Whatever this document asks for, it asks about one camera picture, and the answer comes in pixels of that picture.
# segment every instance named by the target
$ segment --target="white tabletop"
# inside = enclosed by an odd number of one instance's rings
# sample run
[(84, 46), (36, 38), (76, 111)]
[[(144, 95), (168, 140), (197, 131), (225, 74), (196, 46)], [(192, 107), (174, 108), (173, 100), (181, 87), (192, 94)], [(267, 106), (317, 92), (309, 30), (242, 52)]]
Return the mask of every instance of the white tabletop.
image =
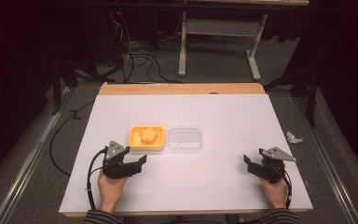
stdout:
[[(93, 156), (111, 140), (124, 147), (132, 126), (197, 127), (203, 146), (177, 154), (168, 147), (149, 154), (143, 171), (131, 177), (117, 206), (118, 215), (243, 213), (269, 209), (260, 181), (247, 172), (243, 154), (260, 163), (259, 148), (279, 147), (291, 154), (266, 94), (99, 95), (62, 200), (60, 213), (90, 209), (86, 178)], [(133, 153), (125, 162), (137, 161)], [(102, 165), (103, 156), (94, 167)], [(286, 161), (293, 182), (291, 209), (312, 208), (296, 164)], [(97, 207), (98, 175), (91, 179)]]

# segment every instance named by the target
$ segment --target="gray floor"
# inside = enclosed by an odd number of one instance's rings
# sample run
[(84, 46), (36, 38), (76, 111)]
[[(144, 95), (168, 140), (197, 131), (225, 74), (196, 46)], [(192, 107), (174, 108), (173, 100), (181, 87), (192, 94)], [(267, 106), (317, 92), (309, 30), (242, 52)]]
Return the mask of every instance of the gray floor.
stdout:
[[(202, 39), (190, 41), (187, 51), (186, 77), (178, 77), (179, 47), (160, 45), (158, 49), (147, 45), (139, 49), (153, 53), (161, 66), (161, 74), (167, 79), (175, 79), (184, 83), (201, 82), (253, 82), (249, 65), (244, 57), (244, 46), (248, 39), (232, 43), (224, 43), (232, 38), (215, 37), (212, 43), (203, 49)], [(132, 49), (140, 47), (133, 43)], [(256, 54), (256, 61), (262, 80), (266, 84), (282, 75), (296, 41), (279, 43), (277, 39), (262, 41)], [(135, 64), (141, 64), (145, 58), (136, 58)], [(136, 66), (130, 81), (150, 81), (147, 67), (150, 63)], [(100, 66), (100, 71), (107, 68)], [(125, 66), (126, 74), (130, 66)], [(154, 63), (149, 75), (155, 80), (158, 67)], [(112, 77), (117, 82), (123, 80), (117, 73)], [(0, 166), (0, 206), (5, 202), (10, 188), (21, 171), (27, 157), (41, 146), (46, 138), (47, 143), (41, 150), (37, 166), (29, 171), (30, 179), (23, 180), (23, 191), (18, 192), (18, 201), (12, 209), (7, 210), (1, 223), (81, 223), (81, 218), (69, 218), (58, 213), (65, 191), (68, 177), (61, 174), (52, 165), (48, 156), (48, 142), (51, 139), (50, 129), (59, 127), (72, 114), (70, 110), (78, 109), (88, 103), (98, 93), (100, 82), (79, 79), (76, 89), (65, 93), (66, 103), (60, 116), (51, 116), (53, 103), (50, 101), (45, 110), (35, 119), (24, 133), (17, 145), (9, 152)], [(303, 136), (304, 142), (290, 145), (297, 158), (297, 166), (306, 183), (313, 210), (299, 214), (302, 223), (358, 223), (358, 160), (342, 136), (337, 124), (329, 113), (324, 98), (318, 91), (315, 110), (316, 129), (310, 128), (304, 120), (302, 112), (303, 99), (292, 98), (287, 91), (289, 87), (280, 87), (269, 91), (271, 102), (282, 126), (282, 131), (290, 131), (296, 136)], [(81, 119), (71, 119), (66, 123), (54, 140), (53, 153), (56, 162), (67, 172), (71, 172), (77, 149), (83, 132), (87, 126), (92, 105), (78, 113)], [(240, 215), (245, 220), (259, 217), (260, 214)]]

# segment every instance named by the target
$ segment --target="plastic lid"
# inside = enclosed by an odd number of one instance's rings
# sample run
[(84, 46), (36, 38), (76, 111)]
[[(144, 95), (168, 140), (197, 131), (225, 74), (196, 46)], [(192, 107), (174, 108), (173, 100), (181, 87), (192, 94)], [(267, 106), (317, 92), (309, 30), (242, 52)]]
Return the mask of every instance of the plastic lid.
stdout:
[(201, 130), (198, 128), (172, 128), (168, 132), (168, 147), (172, 152), (193, 153), (202, 147)]

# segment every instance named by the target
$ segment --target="human hand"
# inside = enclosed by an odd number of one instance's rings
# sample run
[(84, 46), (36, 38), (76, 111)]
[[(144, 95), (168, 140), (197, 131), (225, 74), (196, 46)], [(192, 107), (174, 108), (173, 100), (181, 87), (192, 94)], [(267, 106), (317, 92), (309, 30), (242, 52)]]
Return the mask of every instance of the human hand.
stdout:
[(271, 184), (267, 180), (260, 178), (264, 187), (264, 193), (272, 209), (286, 208), (286, 199), (288, 187), (286, 182), (281, 178), (277, 183)]
[(100, 171), (98, 177), (98, 188), (101, 195), (101, 211), (113, 214), (121, 195), (123, 194), (124, 184), (129, 177), (123, 177), (120, 179), (111, 179), (107, 175), (103, 174), (103, 170)]

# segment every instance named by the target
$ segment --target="white desk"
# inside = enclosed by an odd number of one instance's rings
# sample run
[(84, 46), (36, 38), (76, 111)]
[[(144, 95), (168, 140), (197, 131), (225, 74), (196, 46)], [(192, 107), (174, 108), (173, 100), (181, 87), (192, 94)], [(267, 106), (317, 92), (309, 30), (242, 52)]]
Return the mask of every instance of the white desk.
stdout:
[[(309, 0), (188, 0), (187, 2), (217, 2), (217, 3), (240, 3), (277, 6), (307, 6)], [(186, 35), (229, 35), (248, 36), (253, 38), (253, 45), (246, 50), (246, 58), (251, 68), (253, 79), (261, 79), (255, 62), (255, 52), (266, 25), (267, 14), (263, 14), (259, 21), (217, 21), (188, 19), (186, 12), (182, 15), (182, 45), (179, 54), (180, 77), (186, 75)]]
[[(291, 154), (266, 94), (124, 94), (97, 97), (60, 213), (85, 216), (90, 209), (86, 177), (93, 156), (111, 140), (127, 146), (132, 126), (153, 124), (162, 125), (166, 133), (174, 127), (198, 127), (203, 146), (194, 154), (175, 154), (165, 147), (159, 154), (148, 155), (143, 171), (127, 181), (117, 215), (229, 214), (269, 209), (258, 178), (247, 172), (242, 158), (246, 154), (258, 162), (258, 149), (271, 147)], [(140, 157), (128, 154), (124, 162)], [(103, 156), (94, 166), (101, 166), (102, 160)], [(285, 164), (293, 182), (291, 209), (311, 209), (296, 164)], [(92, 176), (91, 184), (98, 206), (97, 176)]]

